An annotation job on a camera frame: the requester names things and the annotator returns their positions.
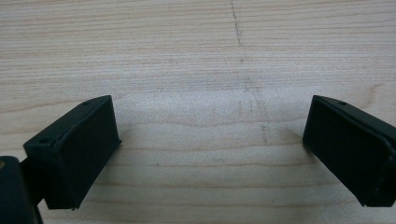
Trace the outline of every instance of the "black plastic block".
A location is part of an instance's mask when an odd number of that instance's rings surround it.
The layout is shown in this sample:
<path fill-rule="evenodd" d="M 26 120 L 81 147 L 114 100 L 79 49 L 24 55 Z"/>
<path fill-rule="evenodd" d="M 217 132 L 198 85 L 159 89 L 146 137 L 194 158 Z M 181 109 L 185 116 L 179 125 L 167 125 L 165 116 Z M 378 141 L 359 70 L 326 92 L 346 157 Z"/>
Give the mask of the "black plastic block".
<path fill-rule="evenodd" d="M 353 105 L 314 96 L 303 142 L 361 205 L 393 205 L 396 128 Z"/>
<path fill-rule="evenodd" d="M 23 146 L 49 209 L 79 208 L 120 144 L 111 96 L 86 101 Z"/>

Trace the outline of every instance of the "wooden surface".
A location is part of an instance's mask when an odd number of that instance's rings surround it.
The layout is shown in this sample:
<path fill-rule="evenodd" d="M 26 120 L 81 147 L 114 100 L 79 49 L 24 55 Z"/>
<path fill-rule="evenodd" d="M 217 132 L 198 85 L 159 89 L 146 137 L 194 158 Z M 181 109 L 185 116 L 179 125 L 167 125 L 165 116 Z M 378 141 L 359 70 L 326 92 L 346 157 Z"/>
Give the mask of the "wooden surface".
<path fill-rule="evenodd" d="M 301 144 L 313 94 L 396 125 L 395 64 L 393 0 L 2 1 L 0 155 L 111 94 L 122 146 L 45 223 L 395 223 Z"/>

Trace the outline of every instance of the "black rubber piece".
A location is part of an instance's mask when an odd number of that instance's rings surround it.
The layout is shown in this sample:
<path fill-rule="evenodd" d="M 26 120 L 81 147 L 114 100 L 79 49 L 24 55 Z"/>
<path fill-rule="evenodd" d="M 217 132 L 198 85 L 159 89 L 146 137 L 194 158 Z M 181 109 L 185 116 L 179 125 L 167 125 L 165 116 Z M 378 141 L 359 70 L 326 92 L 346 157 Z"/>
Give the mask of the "black rubber piece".
<path fill-rule="evenodd" d="M 120 144 L 111 96 L 86 101 L 23 146 L 32 201 L 49 209 L 79 208 Z"/>
<path fill-rule="evenodd" d="M 361 205 L 393 205 L 396 128 L 353 105 L 314 96 L 303 142 Z"/>
<path fill-rule="evenodd" d="M 17 158 L 0 157 L 0 223 L 41 224 L 37 206 L 30 201 Z"/>

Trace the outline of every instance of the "pencil mark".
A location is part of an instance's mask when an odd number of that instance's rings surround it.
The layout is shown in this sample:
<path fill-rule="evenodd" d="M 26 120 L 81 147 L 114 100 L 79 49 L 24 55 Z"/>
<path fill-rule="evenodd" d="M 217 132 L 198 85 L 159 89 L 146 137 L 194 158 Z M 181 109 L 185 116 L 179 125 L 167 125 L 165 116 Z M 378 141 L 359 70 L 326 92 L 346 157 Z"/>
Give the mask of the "pencil mark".
<path fill-rule="evenodd" d="M 251 88 L 251 79 L 249 76 L 244 76 L 244 92 L 248 92 Z"/>
<path fill-rule="evenodd" d="M 264 143 L 264 145 L 267 145 L 267 127 L 265 127 L 265 125 L 262 125 L 262 141 Z"/>
<path fill-rule="evenodd" d="M 243 112 L 242 101 L 239 101 L 238 102 L 238 118 L 242 118 L 242 112 Z"/>
<path fill-rule="evenodd" d="M 248 104 L 250 115 L 253 115 L 253 102 L 251 100 L 248 100 Z"/>
<path fill-rule="evenodd" d="M 235 35 L 236 35 L 236 40 L 238 41 L 238 46 L 242 47 L 242 41 L 241 41 L 241 37 L 242 37 L 242 32 L 241 32 L 241 23 L 238 20 L 238 17 L 236 16 L 235 13 L 235 8 L 233 6 L 233 0 L 231 0 L 231 10 L 233 11 L 233 20 L 235 23 Z"/>
<path fill-rule="evenodd" d="M 262 93 L 260 91 L 260 88 L 256 87 L 256 91 L 252 93 L 254 96 L 254 99 L 256 100 L 256 105 L 259 108 L 260 116 L 263 117 L 264 115 L 266 116 L 265 113 L 265 105 L 262 103 Z"/>

